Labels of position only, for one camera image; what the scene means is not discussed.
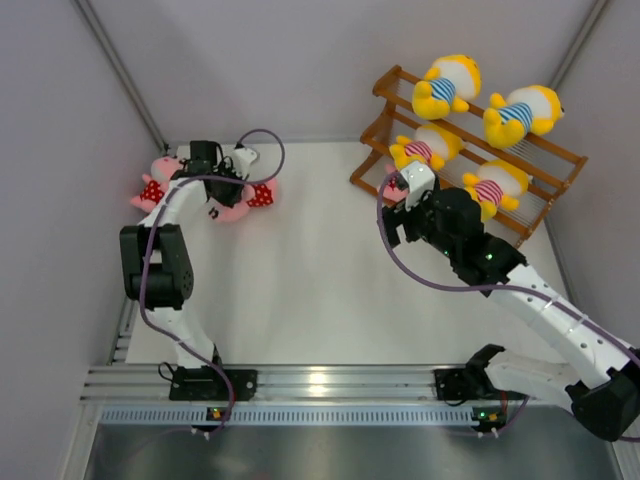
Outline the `pink plush red dotted dress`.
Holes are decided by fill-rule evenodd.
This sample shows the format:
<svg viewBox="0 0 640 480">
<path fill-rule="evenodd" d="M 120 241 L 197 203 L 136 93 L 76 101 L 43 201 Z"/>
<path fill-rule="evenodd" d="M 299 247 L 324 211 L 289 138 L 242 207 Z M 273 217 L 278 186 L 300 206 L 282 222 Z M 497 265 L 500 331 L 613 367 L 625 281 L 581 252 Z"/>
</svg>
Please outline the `pink plush red dotted dress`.
<svg viewBox="0 0 640 480">
<path fill-rule="evenodd" d="M 394 203 L 403 200 L 407 195 L 407 192 L 401 188 L 403 181 L 401 174 L 395 175 L 383 189 L 384 198 Z"/>
</svg>

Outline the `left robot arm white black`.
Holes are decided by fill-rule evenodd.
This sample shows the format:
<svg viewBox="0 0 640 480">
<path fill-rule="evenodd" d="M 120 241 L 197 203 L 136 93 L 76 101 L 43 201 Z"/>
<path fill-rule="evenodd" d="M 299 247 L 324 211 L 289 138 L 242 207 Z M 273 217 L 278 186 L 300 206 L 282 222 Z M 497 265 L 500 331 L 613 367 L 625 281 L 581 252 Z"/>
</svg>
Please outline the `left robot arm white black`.
<svg viewBox="0 0 640 480">
<path fill-rule="evenodd" d="M 201 282 L 191 259 L 186 229 L 203 216 L 234 213 L 250 201 L 250 171 L 256 150 L 238 142 L 229 152 L 213 141 L 194 141 L 189 155 L 161 156 L 144 174 L 143 190 L 131 203 L 144 218 L 120 230 L 126 295 L 141 320 L 169 340 L 176 352 L 173 382 L 191 378 L 204 399 L 219 397 L 226 376 L 214 341 L 202 328 L 193 295 Z"/>
</svg>

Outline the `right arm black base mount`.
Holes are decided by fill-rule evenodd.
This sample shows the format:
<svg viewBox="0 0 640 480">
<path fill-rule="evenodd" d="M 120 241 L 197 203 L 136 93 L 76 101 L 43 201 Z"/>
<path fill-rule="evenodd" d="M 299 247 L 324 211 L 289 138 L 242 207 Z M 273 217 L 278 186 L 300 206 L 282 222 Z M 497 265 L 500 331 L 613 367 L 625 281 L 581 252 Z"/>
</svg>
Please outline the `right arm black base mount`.
<svg viewBox="0 0 640 480">
<path fill-rule="evenodd" d="M 436 369 L 437 398 L 451 406 L 472 400 L 500 400 L 501 393 L 490 382 L 485 368 L 491 359 L 504 351 L 502 346 L 488 344 L 473 354 L 462 367 Z"/>
</svg>

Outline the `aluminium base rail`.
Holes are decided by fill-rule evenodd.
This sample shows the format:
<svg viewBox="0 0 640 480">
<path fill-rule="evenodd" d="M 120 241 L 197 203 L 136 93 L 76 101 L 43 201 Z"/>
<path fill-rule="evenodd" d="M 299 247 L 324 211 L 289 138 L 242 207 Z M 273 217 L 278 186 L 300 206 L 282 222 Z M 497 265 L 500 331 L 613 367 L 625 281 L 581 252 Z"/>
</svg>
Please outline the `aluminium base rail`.
<svg viewBox="0 0 640 480">
<path fill-rule="evenodd" d="M 253 400 L 282 402 L 429 402 L 436 398 L 440 365 L 254 366 L 245 383 Z M 169 371 L 149 365 L 92 367 L 84 402 L 159 403 L 169 399 Z"/>
</svg>

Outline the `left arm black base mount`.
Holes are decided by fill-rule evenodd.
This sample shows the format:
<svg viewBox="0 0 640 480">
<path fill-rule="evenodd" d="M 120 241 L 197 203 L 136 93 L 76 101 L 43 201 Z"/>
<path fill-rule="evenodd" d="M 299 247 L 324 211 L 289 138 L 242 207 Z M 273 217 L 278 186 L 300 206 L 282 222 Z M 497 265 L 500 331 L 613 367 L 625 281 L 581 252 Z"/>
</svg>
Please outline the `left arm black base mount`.
<svg viewBox="0 0 640 480">
<path fill-rule="evenodd" d="M 258 372 L 254 369 L 224 369 L 236 401 L 251 400 L 257 390 Z M 225 401 L 229 389 L 224 379 L 210 367 L 185 369 L 179 367 L 173 374 L 169 392 L 171 401 Z"/>
</svg>

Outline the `yellow plush red stripes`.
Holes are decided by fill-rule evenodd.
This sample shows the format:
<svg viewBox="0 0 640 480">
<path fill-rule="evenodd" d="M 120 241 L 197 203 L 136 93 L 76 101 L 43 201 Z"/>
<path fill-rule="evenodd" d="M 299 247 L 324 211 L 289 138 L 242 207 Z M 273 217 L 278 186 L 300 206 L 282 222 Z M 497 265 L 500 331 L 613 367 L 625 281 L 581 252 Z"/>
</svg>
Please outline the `yellow plush red stripes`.
<svg viewBox="0 0 640 480">
<path fill-rule="evenodd" d="M 482 222 L 494 218 L 499 209 L 516 210 L 531 179 L 531 175 L 502 159 L 488 161 L 476 173 L 462 176 L 464 189 L 480 205 Z"/>
<path fill-rule="evenodd" d="M 412 138 L 397 136 L 389 152 L 398 171 L 418 161 L 438 172 L 465 147 L 461 137 L 429 123 L 416 129 Z"/>
</svg>

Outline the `yellow plush blue stripes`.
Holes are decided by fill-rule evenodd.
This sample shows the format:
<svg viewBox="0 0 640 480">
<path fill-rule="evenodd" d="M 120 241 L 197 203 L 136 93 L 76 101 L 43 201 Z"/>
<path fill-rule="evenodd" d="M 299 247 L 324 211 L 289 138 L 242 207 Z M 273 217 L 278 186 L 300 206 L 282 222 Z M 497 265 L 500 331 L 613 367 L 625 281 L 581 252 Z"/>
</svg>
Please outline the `yellow plush blue stripes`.
<svg viewBox="0 0 640 480">
<path fill-rule="evenodd" d="M 472 57 L 462 54 L 440 57 L 414 85 L 412 110 L 425 120 L 465 113 L 469 102 L 480 94 L 482 84 L 480 67 Z"/>
<path fill-rule="evenodd" d="M 495 92 L 483 114 L 485 141 L 496 149 L 508 149 L 528 134 L 543 136 L 564 117 L 565 109 L 555 90 L 530 85 L 506 97 Z"/>
</svg>

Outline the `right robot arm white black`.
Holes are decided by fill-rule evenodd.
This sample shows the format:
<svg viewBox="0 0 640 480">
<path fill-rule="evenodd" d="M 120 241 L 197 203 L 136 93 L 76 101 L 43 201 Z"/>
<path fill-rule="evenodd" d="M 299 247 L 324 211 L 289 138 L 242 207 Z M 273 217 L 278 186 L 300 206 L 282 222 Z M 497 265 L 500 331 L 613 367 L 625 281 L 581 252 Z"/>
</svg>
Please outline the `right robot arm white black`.
<svg viewBox="0 0 640 480">
<path fill-rule="evenodd" d="M 488 344 L 466 363 L 468 388 L 488 397 L 497 391 L 543 400 L 570 413 L 599 439 L 629 441 L 639 418 L 639 350 L 597 325 L 555 291 L 516 248 L 488 233 L 480 207 L 459 188 L 427 191 L 412 207 L 379 199 L 376 222 L 383 245 L 410 278 L 449 293 L 479 293 L 535 332 L 561 358 L 534 360 Z M 419 276 L 394 249 L 421 240 L 449 262 L 461 285 Z"/>
</svg>

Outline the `brown wooden shelf rack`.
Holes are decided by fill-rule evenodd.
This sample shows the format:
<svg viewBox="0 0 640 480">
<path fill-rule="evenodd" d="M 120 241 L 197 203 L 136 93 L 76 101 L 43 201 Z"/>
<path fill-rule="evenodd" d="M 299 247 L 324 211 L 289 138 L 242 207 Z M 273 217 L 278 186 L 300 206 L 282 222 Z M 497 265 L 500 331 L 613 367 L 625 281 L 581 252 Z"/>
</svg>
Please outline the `brown wooden shelf rack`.
<svg viewBox="0 0 640 480">
<path fill-rule="evenodd" d="M 370 195 L 378 193 L 379 179 L 369 182 L 366 174 L 374 168 L 391 163 L 389 146 L 400 134 L 410 136 L 425 124 L 412 111 L 410 94 L 418 77 L 395 65 L 373 85 L 374 96 L 384 100 L 384 106 L 375 120 L 364 130 L 360 142 L 371 149 L 350 176 L 350 183 Z M 500 209 L 489 222 L 500 236 L 519 247 L 543 223 L 559 198 L 568 191 L 588 162 L 588 158 L 563 148 L 545 138 L 532 134 L 505 151 L 491 147 L 479 133 L 483 110 L 475 105 L 463 115 L 474 116 L 470 129 L 449 117 L 435 122 L 439 127 L 460 137 L 466 147 L 439 173 L 444 188 L 461 187 L 465 173 L 475 173 L 481 165 L 499 158 L 531 176 L 529 189 L 520 199 L 515 211 Z"/>
</svg>

